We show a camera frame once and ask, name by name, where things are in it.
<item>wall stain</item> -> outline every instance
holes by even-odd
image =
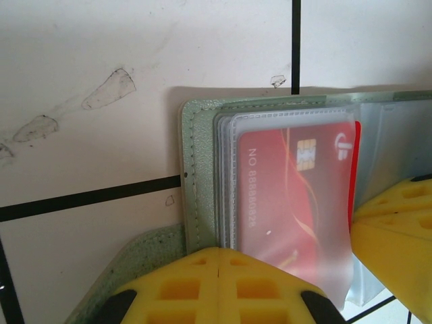
[[[163,37],[161,43],[159,44],[159,46],[156,47],[154,54],[158,54],[160,51],[162,51],[165,46],[167,46],[174,30],[176,29],[178,25],[178,22],[174,22],[168,29],[167,34],[165,35],[165,37]]]
[[[166,206],[166,207],[171,206],[171,205],[174,205],[174,203],[175,203],[175,201],[174,201],[174,197],[173,197],[173,195],[168,196],[168,197],[167,197],[167,200],[165,200],[165,206]]]
[[[0,143],[0,160],[6,157],[14,157],[12,151],[6,145]]]
[[[136,91],[135,83],[123,69],[115,70],[106,81],[84,99],[81,107],[98,109],[120,100]]]
[[[276,88],[279,88],[286,81],[285,76],[273,76],[271,77],[270,84]]]
[[[30,123],[22,126],[13,135],[15,142],[28,142],[37,138],[46,138],[49,134],[59,130],[59,124],[46,115],[35,117]]]

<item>tile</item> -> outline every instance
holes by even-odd
[[[399,300],[394,300],[375,312],[357,321],[358,324],[406,324],[408,309]]]
[[[63,323],[123,246],[181,214],[176,188],[0,223],[26,323]]]
[[[0,143],[13,155],[0,159],[0,206],[174,176],[184,101],[290,93],[271,85],[290,80],[289,1],[18,0],[0,12]],[[119,69],[136,90],[89,101]],[[58,131],[14,137],[41,115]]]
[[[394,90],[432,84],[432,3],[302,3],[302,93]]]

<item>wallet stitching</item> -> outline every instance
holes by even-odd
[[[236,106],[236,107],[211,107],[211,108],[200,108],[198,111],[192,112],[192,117],[190,118],[190,139],[192,141],[192,145],[190,146],[190,149],[192,150],[191,158],[192,158],[192,191],[194,193],[194,204],[195,204],[195,230],[196,230],[196,247],[200,248],[200,229],[199,229],[199,219],[198,219],[198,205],[196,202],[196,178],[195,178],[195,156],[194,156],[194,118],[195,115],[200,113],[201,111],[207,111],[207,110],[224,110],[224,109],[239,109],[239,108],[261,108],[261,107],[278,107],[278,106],[285,106],[285,105],[314,105],[319,102],[315,103],[276,103],[272,105],[245,105],[245,106]]]

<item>red card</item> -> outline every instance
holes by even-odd
[[[328,245],[348,235],[355,138],[349,122],[244,133],[239,249],[316,284],[320,268],[338,258],[338,248]]]

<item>scratch mark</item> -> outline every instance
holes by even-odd
[[[136,91],[135,83],[123,69],[115,70],[106,81],[84,99],[81,107],[97,109],[113,103]]]
[[[158,47],[156,47],[155,49],[155,54],[159,53],[160,51],[162,51],[165,46],[167,46],[170,38],[171,38],[171,34],[173,33],[174,29],[176,29],[176,26],[178,25],[178,22],[174,22],[168,29],[167,34],[165,35],[165,37],[163,38],[163,40],[161,41],[161,43],[159,44]]]
[[[40,115],[34,118],[30,123],[22,126],[20,130],[13,135],[15,142],[28,142],[37,138],[45,138],[49,134],[59,130],[59,124],[46,115]]]
[[[54,108],[49,111],[49,115],[52,116],[54,119],[58,119],[68,113],[73,113],[75,111],[81,110],[78,101],[80,101],[80,97],[76,94],[70,97],[68,100],[54,106]]]
[[[155,69],[157,69],[160,65],[161,65],[161,62],[154,62],[154,63],[151,65],[151,69],[152,69],[152,70],[155,70]]]
[[[171,206],[171,205],[174,205],[174,203],[175,203],[175,201],[174,201],[174,197],[173,197],[173,195],[168,196],[168,197],[167,197],[167,200],[165,200],[165,206],[166,206],[166,207]]]
[[[0,160],[6,157],[14,157],[9,147],[0,143]]]
[[[287,65],[285,65],[285,67],[283,69],[285,71],[290,71],[291,70],[291,63],[288,63]]]
[[[286,81],[285,76],[273,76],[270,80],[270,84],[276,88],[279,88]]]

